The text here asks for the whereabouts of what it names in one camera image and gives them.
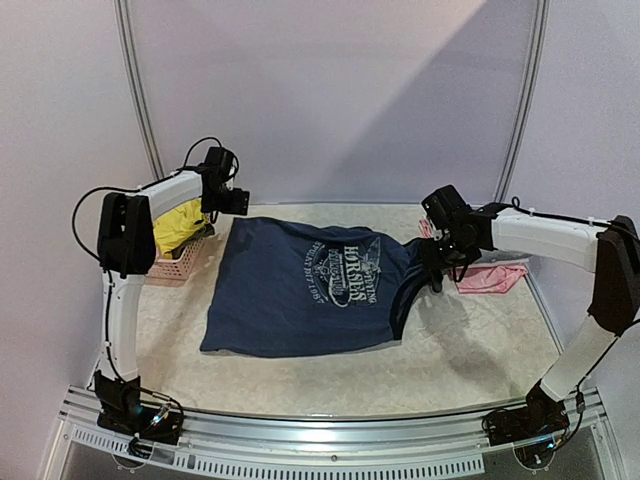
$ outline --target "pink basket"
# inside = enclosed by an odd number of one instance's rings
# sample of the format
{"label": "pink basket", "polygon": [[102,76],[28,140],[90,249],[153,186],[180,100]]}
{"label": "pink basket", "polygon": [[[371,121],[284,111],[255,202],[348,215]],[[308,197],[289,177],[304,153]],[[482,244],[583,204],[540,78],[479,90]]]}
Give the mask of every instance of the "pink basket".
{"label": "pink basket", "polygon": [[204,238],[187,245],[176,260],[156,258],[155,263],[147,273],[148,285],[180,286],[189,278],[191,269],[204,245]]}

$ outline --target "metal pole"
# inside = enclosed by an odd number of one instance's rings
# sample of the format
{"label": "metal pole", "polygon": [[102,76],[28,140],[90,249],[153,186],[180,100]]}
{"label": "metal pole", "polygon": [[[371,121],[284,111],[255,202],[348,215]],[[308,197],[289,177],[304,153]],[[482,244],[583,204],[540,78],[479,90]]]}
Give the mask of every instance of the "metal pole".
{"label": "metal pole", "polygon": [[115,0],[116,21],[118,23],[118,31],[120,33],[120,43],[122,45],[122,54],[124,57],[125,68],[127,70],[127,78],[129,79],[129,88],[131,90],[131,98],[133,106],[138,118],[142,142],[147,153],[149,166],[154,179],[164,178],[164,168],[158,153],[158,146],[151,128],[151,120],[147,109],[147,102],[144,96],[142,80],[140,78],[140,70],[138,69],[138,59],[133,40],[133,31],[131,27],[131,15],[129,13],[129,3],[127,0]]}
{"label": "metal pole", "polygon": [[544,43],[544,32],[547,25],[547,15],[549,13],[549,0],[538,0],[536,8],[536,18],[532,28],[531,42],[529,44],[529,53],[527,56],[527,64],[525,67],[522,89],[520,91],[520,103],[516,115],[516,122],[511,132],[509,141],[509,152],[502,168],[502,173],[498,179],[496,191],[493,195],[494,201],[504,202],[507,196],[507,190],[513,177],[518,152],[524,137],[524,130],[531,108],[531,100],[538,76],[538,68],[540,66],[540,58],[542,56],[542,45]]}

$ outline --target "printed graphic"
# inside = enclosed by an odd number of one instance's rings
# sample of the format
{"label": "printed graphic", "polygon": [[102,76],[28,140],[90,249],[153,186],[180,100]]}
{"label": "printed graphic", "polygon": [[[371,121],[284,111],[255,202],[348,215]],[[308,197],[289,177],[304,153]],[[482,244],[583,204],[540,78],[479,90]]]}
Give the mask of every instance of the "printed graphic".
{"label": "printed graphic", "polygon": [[318,303],[372,305],[378,301],[379,264],[380,238],[368,246],[315,242],[305,256],[304,274]]}

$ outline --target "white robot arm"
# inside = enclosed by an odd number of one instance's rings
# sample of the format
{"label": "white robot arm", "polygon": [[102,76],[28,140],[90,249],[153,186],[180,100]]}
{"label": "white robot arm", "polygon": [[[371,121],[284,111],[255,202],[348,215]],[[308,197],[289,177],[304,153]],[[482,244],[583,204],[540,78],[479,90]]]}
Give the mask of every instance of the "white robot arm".
{"label": "white robot arm", "polygon": [[480,257],[480,249],[530,253],[595,273],[592,303],[580,330],[531,389],[527,406],[516,414],[493,412],[484,422],[492,444],[568,425],[563,400],[634,324],[640,307],[640,241],[633,222],[623,216],[603,222],[540,214],[517,203],[474,210],[451,185],[436,190],[422,205],[436,233],[422,249],[424,266],[434,276],[447,268],[463,267],[464,272]]}

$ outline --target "metal frame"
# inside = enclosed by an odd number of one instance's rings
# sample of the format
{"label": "metal frame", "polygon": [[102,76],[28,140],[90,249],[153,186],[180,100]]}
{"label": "metal frame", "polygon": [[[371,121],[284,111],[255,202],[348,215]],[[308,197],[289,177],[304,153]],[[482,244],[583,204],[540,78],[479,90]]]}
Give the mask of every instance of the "metal frame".
{"label": "metal frame", "polygon": [[[583,428],[591,429],[607,479],[624,479],[600,397],[585,392]],[[509,401],[517,407],[522,400]],[[566,400],[575,424],[575,402]],[[155,445],[151,465],[232,480],[405,480],[458,478],[484,471],[489,446],[481,419],[493,407],[419,417],[276,419],[187,410],[177,447]],[[59,479],[72,442],[129,457],[128,437],[96,426],[94,394],[70,388],[58,415],[55,447],[44,476]]]}
{"label": "metal frame", "polygon": [[507,158],[502,168],[502,173],[498,178],[498,184],[493,196],[494,201],[496,202],[504,202],[507,196],[509,184],[511,183],[511,178],[513,177],[513,172],[516,166],[516,160],[520,151],[520,146],[522,145],[524,130],[527,124],[527,118],[529,117],[529,111],[531,109],[531,100],[533,98],[536,78],[538,76],[538,69],[540,67],[540,58],[542,56],[542,45],[544,43],[544,32],[547,25],[548,14],[549,0],[538,0],[536,17],[531,30],[531,41],[529,43],[527,64],[522,81],[522,88],[520,90],[520,102],[518,104],[516,122],[513,126],[513,131],[511,132]]}
{"label": "metal frame", "polygon": [[147,101],[142,87],[142,79],[140,78],[138,57],[133,39],[131,15],[129,14],[129,2],[127,0],[115,0],[115,8],[116,21],[120,33],[120,43],[122,45],[122,55],[127,70],[127,78],[129,79],[131,99],[133,100],[138,125],[140,126],[142,143],[147,153],[147,160],[149,161],[153,178],[159,180],[165,177],[164,167],[162,166],[158,146],[153,135],[153,129],[151,128],[151,118],[149,117]]}

